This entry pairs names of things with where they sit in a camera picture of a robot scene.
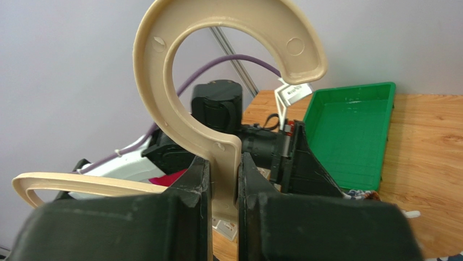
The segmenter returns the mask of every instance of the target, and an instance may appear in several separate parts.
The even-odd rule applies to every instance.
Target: green tray
[[[377,83],[314,92],[307,142],[340,187],[378,189],[395,90]]]

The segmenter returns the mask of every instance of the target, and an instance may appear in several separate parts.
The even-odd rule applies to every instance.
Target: circular mark on hanger
[[[219,205],[223,209],[229,209],[230,208],[230,206],[228,204],[225,204],[225,203],[220,203]]]
[[[221,143],[216,142],[215,145],[217,146],[217,148],[218,148],[219,150],[225,151],[225,147],[224,147]]]
[[[153,37],[153,40],[154,41],[152,41],[151,43],[152,43],[153,49],[156,52],[160,53],[166,49],[166,43],[161,37],[155,36]]]
[[[292,38],[286,44],[286,49],[292,56],[298,56],[304,51],[304,42],[299,38]]]

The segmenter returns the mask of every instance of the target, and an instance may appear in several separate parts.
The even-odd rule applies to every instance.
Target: wooden surface
[[[310,99],[290,107],[288,119],[302,120]],[[463,250],[463,96],[396,95],[394,104],[381,199],[421,212],[410,223],[426,258],[457,254]],[[263,124],[276,112],[273,91],[261,91],[243,124]],[[236,260],[236,243],[214,236],[217,258]]]

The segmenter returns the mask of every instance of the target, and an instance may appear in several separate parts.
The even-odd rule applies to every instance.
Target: wood grain
[[[287,117],[302,120],[310,99],[289,108]],[[243,123],[263,124],[276,112],[273,91],[261,91]],[[396,95],[382,178],[383,201],[421,212],[410,223],[426,258],[463,250],[463,96]],[[214,236],[216,256],[236,260],[236,244]]]

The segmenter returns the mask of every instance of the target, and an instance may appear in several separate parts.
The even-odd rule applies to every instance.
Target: white wall
[[[392,81],[402,93],[463,94],[463,1],[293,1],[328,57],[316,89]],[[237,53],[276,65],[247,34],[224,31]],[[279,86],[263,69],[247,69],[260,89]]]
[[[11,179],[99,160],[151,125],[132,68],[135,33],[151,3],[0,1],[0,245],[11,247],[31,211]],[[175,85],[222,55],[208,29],[193,33],[176,56]],[[229,63],[196,83],[214,79],[241,83]]]

